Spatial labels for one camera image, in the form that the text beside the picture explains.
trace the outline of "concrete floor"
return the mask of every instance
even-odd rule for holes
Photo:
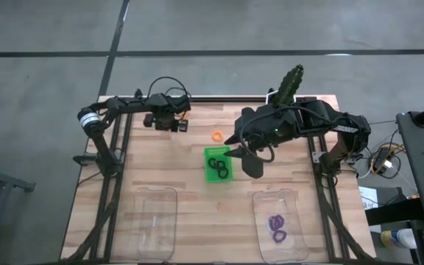
[[[0,52],[107,51],[121,3],[0,1]],[[125,23],[119,50],[424,49],[424,0],[132,0]],[[370,122],[424,109],[424,55],[117,58],[107,95],[146,90],[161,75],[180,79],[193,95],[262,94],[298,63],[305,67],[299,93],[336,94],[341,110]],[[86,142],[76,114],[96,100],[105,64],[106,58],[0,58],[0,171],[37,182],[32,194],[13,194],[0,263],[58,259],[80,170],[71,157]],[[370,147],[395,129],[374,125]],[[398,135],[395,141],[401,143]],[[415,193],[401,176],[360,184]],[[378,254],[410,261],[406,252]]]

